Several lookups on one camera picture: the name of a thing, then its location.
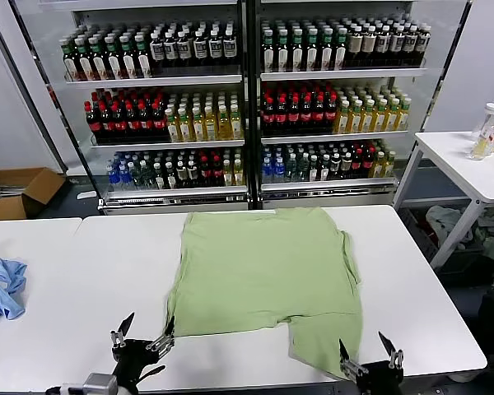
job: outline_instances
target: display refrigerator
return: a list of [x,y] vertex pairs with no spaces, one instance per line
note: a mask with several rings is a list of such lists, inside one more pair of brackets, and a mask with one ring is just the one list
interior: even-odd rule
[[469,7],[11,0],[0,30],[104,213],[390,204]]

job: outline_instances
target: bottle label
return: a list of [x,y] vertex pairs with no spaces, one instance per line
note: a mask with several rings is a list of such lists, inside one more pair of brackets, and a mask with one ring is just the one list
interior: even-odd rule
[[341,115],[340,120],[338,121],[337,133],[340,134],[346,132],[346,126],[347,126],[347,116]]
[[316,60],[316,48],[309,48],[307,50],[307,64],[305,65],[305,70],[307,72],[312,72],[315,67]]
[[395,119],[397,119],[397,114],[388,114],[388,119],[386,120],[386,131],[391,132],[394,130]]
[[156,184],[157,184],[157,189],[165,188],[165,180],[162,177],[159,176],[156,177]]
[[384,177],[391,177],[394,172],[394,164],[386,165],[384,168]]
[[108,62],[110,62],[110,66],[112,67],[114,78],[116,80],[120,80],[121,78],[123,78],[123,74],[121,73],[121,67],[119,66],[119,60],[115,56],[110,56],[108,58]]
[[382,171],[382,165],[376,165],[373,168],[373,174],[371,175],[371,178],[373,178],[373,179],[379,178],[381,171]]
[[375,47],[375,36],[374,35],[366,35],[362,40],[362,52],[372,53],[373,48]]
[[189,126],[182,123],[180,125],[180,128],[181,128],[181,136],[183,136],[183,141],[189,142],[190,141]]
[[160,61],[165,59],[163,43],[150,43],[151,58]]
[[79,81],[79,73],[75,67],[75,63],[71,59],[64,59],[64,66],[66,66],[72,81]]
[[194,123],[194,132],[196,133],[196,140],[203,141],[203,125],[201,123]]
[[178,43],[179,57],[182,59],[192,58],[192,51],[190,50],[189,42]]
[[223,175],[223,179],[225,180],[225,186],[230,187],[232,185],[232,174],[226,173]]
[[349,38],[349,44],[347,46],[347,50],[351,53],[359,53],[361,52],[362,46],[362,36],[361,35],[352,35]]
[[325,181],[326,179],[328,179],[328,173],[329,169],[322,169],[320,171],[320,181]]
[[232,137],[235,140],[240,140],[241,139],[241,123],[240,123],[240,121],[232,121],[231,127],[232,127]]
[[359,133],[359,124],[361,123],[360,115],[353,115],[351,133]]
[[169,125],[168,134],[170,134],[171,142],[178,142],[178,128],[175,125]]
[[196,58],[205,59],[207,57],[207,41],[194,41],[194,52]]
[[105,63],[103,62],[102,58],[95,56],[93,58],[93,64],[96,65],[97,72],[99,73],[99,78],[101,80],[107,80],[108,79],[108,73],[106,72]]
[[126,71],[128,72],[128,78],[137,78],[137,73],[135,72],[135,65],[133,64],[133,58],[129,55],[123,56],[124,66],[126,66]]
[[148,56],[139,55],[139,64],[141,65],[142,76],[145,78],[151,78],[150,63],[148,62]]
[[214,123],[207,123],[207,137],[210,142],[216,140],[216,129],[214,128]]
[[386,35],[378,35],[375,39],[375,51],[378,53],[386,52],[388,49],[388,45],[386,45],[386,39],[388,36]]
[[236,39],[223,40],[223,53],[226,58],[234,58],[236,56]]
[[278,71],[287,71],[287,49],[278,50]]
[[377,119],[375,120],[374,132],[381,132],[384,125],[384,114],[377,114]]
[[413,52],[415,49],[415,43],[417,41],[416,35],[407,35],[404,37],[403,43],[403,51],[404,52]]
[[265,49],[263,51],[263,60],[265,66],[265,72],[273,72],[273,50]]
[[399,130],[405,130],[408,123],[408,113],[401,113],[401,118],[398,121]]
[[302,66],[302,48],[293,50],[293,72],[299,72]]
[[81,58],[81,66],[82,70],[84,70],[84,73],[86,74],[86,78],[88,81],[94,81],[95,75],[93,73],[93,69],[91,68],[90,61],[86,58]]
[[364,120],[362,121],[362,132],[369,132],[371,125],[371,115],[364,115]]
[[343,68],[344,56],[346,55],[346,48],[338,47],[335,52],[335,68],[334,70],[340,70]]
[[320,64],[320,70],[329,70],[329,64],[331,63],[331,48],[324,48],[322,50],[322,63]]
[[211,57],[221,58],[223,56],[223,48],[221,46],[221,41],[210,41],[211,45]]
[[165,56],[168,60],[176,60],[178,58],[174,45],[175,43],[165,43]]

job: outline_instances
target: white side table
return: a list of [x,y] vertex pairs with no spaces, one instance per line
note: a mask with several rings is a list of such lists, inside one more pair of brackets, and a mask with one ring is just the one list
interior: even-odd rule
[[416,147],[394,196],[394,209],[403,203],[413,175],[423,154],[436,164],[472,201],[441,245],[430,265],[442,267],[459,241],[485,207],[494,207],[494,154],[484,160],[467,157],[473,146],[470,132],[416,133]]

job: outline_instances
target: white wall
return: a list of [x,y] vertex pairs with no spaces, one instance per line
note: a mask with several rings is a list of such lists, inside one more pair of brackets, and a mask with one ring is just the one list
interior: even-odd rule
[[20,167],[62,172],[0,50],[0,170]]

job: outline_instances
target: juice bottle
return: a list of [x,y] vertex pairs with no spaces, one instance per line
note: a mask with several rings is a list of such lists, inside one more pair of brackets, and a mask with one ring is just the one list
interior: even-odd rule
[[361,124],[359,125],[359,132],[368,133],[370,131],[371,119],[373,118],[373,105],[375,102],[372,99],[366,101],[366,107],[364,108],[364,114],[361,117]]
[[394,130],[395,121],[398,117],[398,99],[392,99],[389,108],[386,110],[386,117],[384,119],[384,125],[382,126],[383,132],[391,132]]
[[232,140],[231,122],[227,118],[227,107],[220,105],[220,121],[218,127],[218,140]]
[[214,118],[210,105],[205,107],[205,128],[207,129],[208,141],[215,141],[217,134],[216,119]]
[[371,132],[382,132],[384,125],[384,118],[386,117],[386,105],[388,101],[386,99],[379,99],[379,104],[373,110],[373,116],[371,117]]
[[352,111],[347,120],[346,133],[359,133],[359,125],[361,124],[362,100],[355,100]]
[[349,101],[343,100],[340,104],[340,110],[337,112],[337,116],[335,117],[333,134],[343,134],[346,132],[348,110]]

